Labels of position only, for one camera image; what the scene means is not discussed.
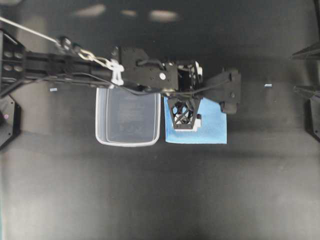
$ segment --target clear plastic container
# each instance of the clear plastic container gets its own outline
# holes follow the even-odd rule
[[[150,146],[160,134],[161,96],[133,95],[121,88],[98,88],[95,136],[105,145]]]

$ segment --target blue cloth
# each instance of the blue cloth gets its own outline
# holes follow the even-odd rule
[[[164,98],[165,141],[173,144],[227,144],[227,115],[220,105],[203,98],[198,114],[201,114],[201,127],[197,131],[175,131],[168,106]]]

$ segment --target metal bracket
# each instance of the metal bracket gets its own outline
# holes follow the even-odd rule
[[[7,95],[0,99],[0,149],[20,133],[21,107]]]

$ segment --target black table surface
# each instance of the black table surface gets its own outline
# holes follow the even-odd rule
[[[99,56],[134,46],[197,59],[205,77],[242,73],[226,145],[166,143],[163,112],[155,145],[102,145],[95,89],[17,90],[22,133],[0,153],[4,239],[320,239],[320,143],[307,131],[306,99],[293,92],[319,84],[319,68],[289,59],[319,40],[312,0],[24,0],[1,10]],[[2,26],[32,51],[54,51]]]

